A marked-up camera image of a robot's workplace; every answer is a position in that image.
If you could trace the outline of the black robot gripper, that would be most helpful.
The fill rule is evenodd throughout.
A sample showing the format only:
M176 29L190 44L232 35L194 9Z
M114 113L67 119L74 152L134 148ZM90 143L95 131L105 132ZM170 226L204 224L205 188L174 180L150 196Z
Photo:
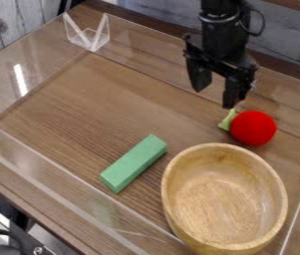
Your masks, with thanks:
M220 20L201 17L200 21L201 32L184 36L190 85L200 93L212 83L212 74L223 76L223 107L231 110L245 100L257 70L257 64L245 50L248 21L235 16Z

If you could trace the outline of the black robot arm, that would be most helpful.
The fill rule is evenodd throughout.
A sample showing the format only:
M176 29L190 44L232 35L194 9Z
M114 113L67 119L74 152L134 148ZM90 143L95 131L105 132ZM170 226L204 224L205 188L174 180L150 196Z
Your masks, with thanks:
M265 17L247 0L201 0L201 32L186 34L184 57L193 89L212 84L212 74L225 79L223 107L233 109L255 84L259 65L247 52L249 37L265 29Z

